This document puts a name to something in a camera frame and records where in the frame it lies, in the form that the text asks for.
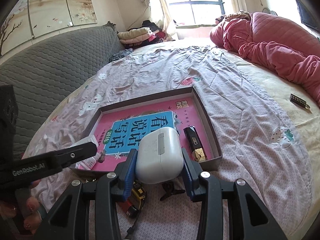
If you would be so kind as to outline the left hand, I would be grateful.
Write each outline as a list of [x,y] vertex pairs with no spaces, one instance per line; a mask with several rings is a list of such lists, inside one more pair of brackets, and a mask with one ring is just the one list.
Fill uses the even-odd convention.
[[32,239],[42,222],[39,201],[31,196],[31,189],[39,180],[24,188],[14,189],[4,186],[1,189],[1,239]]

